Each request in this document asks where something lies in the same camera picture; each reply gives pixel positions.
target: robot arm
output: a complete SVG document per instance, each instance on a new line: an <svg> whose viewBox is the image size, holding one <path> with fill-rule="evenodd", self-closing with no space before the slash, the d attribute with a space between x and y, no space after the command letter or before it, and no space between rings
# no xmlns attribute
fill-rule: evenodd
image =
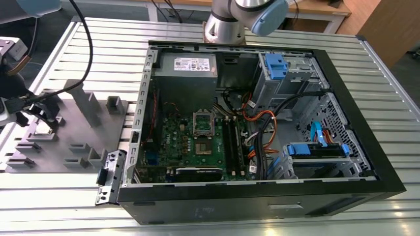
<svg viewBox="0 0 420 236"><path fill-rule="evenodd" d="M42 17L60 9L60 0L2 0L0 24L30 17Z"/></svg>
<svg viewBox="0 0 420 236"><path fill-rule="evenodd" d="M208 43L242 44L244 26L258 36L267 36L286 19L287 0L214 0L206 25Z"/></svg>

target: ram slot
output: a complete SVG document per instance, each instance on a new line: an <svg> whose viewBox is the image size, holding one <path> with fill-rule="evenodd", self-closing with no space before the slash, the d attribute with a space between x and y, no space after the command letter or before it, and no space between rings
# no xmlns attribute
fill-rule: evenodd
<svg viewBox="0 0 420 236"><path fill-rule="evenodd" d="M224 146L224 162L226 162L226 171L228 174L235 171L234 165L234 149L231 143L231 135L230 135L230 121L224 120L222 125L223 130L223 146Z"/></svg>

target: white sticker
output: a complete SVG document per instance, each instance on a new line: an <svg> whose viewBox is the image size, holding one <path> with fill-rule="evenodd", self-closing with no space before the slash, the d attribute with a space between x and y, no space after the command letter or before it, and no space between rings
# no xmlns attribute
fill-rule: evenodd
<svg viewBox="0 0 420 236"><path fill-rule="evenodd" d="M256 106L256 103L250 100L248 105L254 108Z"/></svg>
<svg viewBox="0 0 420 236"><path fill-rule="evenodd" d="M256 174L256 165L254 163L254 161L250 161L250 173L255 173Z"/></svg>
<svg viewBox="0 0 420 236"><path fill-rule="evenodd" d="M250 166L250 173L255 173L256 174L256 166Z"/></svg>
<svg viewBox="0 0 420 236"><path fill-rule="evenodd" d="M174 70L211 71L211 60L208 58L176 58Z"/></svg>

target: aluminum profile table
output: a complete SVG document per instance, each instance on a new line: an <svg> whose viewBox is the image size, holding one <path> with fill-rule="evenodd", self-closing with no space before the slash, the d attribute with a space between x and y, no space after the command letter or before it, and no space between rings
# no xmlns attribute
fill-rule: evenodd
<svg viewBox="0 0 420 236"><path fill-rule="evenodd" d="M148 40L203 41L202 25L87 18L94 65L84 89L98 99L118 95L131 102L120 148L128 149L135 101ZM276 31L247 43L328 52L368 120L407 192L332 217L139 226L119 206L95 207L95 174L0 174L0 234L79 232L104 235L420 235L420 112L367 42L348 35ZM62 89L79 79L88 61L83 26L72 22L31 90ZM0 167L26 129L8 124L0 135Z"/></svg>

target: cable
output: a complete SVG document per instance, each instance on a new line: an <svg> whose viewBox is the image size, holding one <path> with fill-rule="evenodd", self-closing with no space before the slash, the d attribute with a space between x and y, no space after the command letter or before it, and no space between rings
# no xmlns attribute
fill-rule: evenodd
<svg viewBox="0 0 420 236"><path fill-rule="evenodd" d="M275 129L270 129L270 130L267 130L264 133L271 133L271 132L274 132L274 131L275 131ZM255 132L255 133L246 139L244 144L250 143L251 139L255 138L256 135L258 135L258 132Z"/></svg>
<svg viewBox="0 0 420 236"><path fill-rule="evenodd" d="M174 8L174 5L172 5L171 0L164 0L164 1L166 1L166 3L168 4L168 6L171 7L171 9L174 10L174 13L175 13L175 15L176 15L178 21L179 21L180 23L183 23L183 19L182 19L180 15L179 15L176 9Z"/></svg>
<svg viewBox="0 0 420 236"><path fill-rule="evenodd" d="M296 14L295 14L295 18L294 18L294 26L295 26L296 21L298 21L298 19L299 19L299 4L298 4L298 1L296 1L296 0L294 0L294 2L295 2L295 4L296 4Z"/></svg>
<svg viewBox="0 0 420 236"><path fill-rule="evenodd" d="M39 41L39 18L35 18L34 37L32 37L32 43L31 43L30 52L28 52L28 55L27 55L30 57L32 57L32 55L34 55L38 41Z"/></svg>
<svg viewBox="0 0 420 236"><path fill-rule="evenodd" d="M303 92L299 94L295 94L294 96L288 97L282 103L280 105L276 107L274 114L278 115L282 110L288 106L288 104L295 101L296 99L306 97L306 96L323 96L326 95L327 92L324 91L311 91L311 92ZM268 124L271 122L271 119L267 119L264 122L263 127L259 129L259 134L254 140L254 150L255 150L255 156L256 159L262 162L260 164L260 179L266 179L267 178L267 158L266 158L266 154L264 154L264 144L263 144L263 130L266 130Z"/></svg>
<svg viewBox="0 0 420 236"><path fill-rule="evenodd" d="M15 66L15 68L11 69L7 72L8 76L16 75L23 70L23 68L26 67L28 62L31 61L32 55L34 55L34 52L35 52L35 47L36 47L38 40L39 40L39 19L35 18L35 29L34 29L32 43L31 43L31 47L30 47L30 50L28 50L28 54L20 60L20 62Z"/></svg>
<svg viewBox="0 0 420 236"><path fill-rule="evenodd" d="M166 21L170 22L167 16L164 15L163 11L160 10L160 7L158 7L158 5L156 5L155 0L152 0L152 4L155 5L156 9L159 10L160 14L163 15Z"/></svg>
<svg viewBox="0 0 420 236"><path fill-rule="evenodd" d="M190 16L187 17L186 21L190 20L190 18L192 17L192 14L195 14L195 12L196 12L196 11L192 11L192 12L191 12L191 14L190 14Z"/></svg>
<svg viewBox="0 0 420 236"><path fill-rule="evenodd" d="M38 96L35 98L30 98L27 101L26 101L26 104L30 105L30 104L34 104L36 102L40 102L43 101L44 99L50 98L50 97L54 97L55 95L59 95L60 93L64 93L70 90L72 90L74 88L76 88L79 85L82 85L82 83L86 81L86 78L90 74L90 71L91 71L91 67L92 67L92 60L94 60L94 43L92 43L92 37L91 37L91 32L90 32L90 29L87 27L87 22L84 20L84 15L83 13L80 12L80 9L75 3L75 0L70 0L76 12L78 12L78 15L80 17L80 20L82 20L82 23L84 25L84 30L86 30L86 35L87 35L87 41L88 41L88 46L90 46L90 60L88 60L88 63L87 63L87 68L86 68L86 71L84 71L84 76L83 78L78 81L78 83L75 83L74 85L68 86L67 88L64 89L60 89L59 91L56 92L52 92L52 93L47 93L44 94L43 96Z"/></svg>

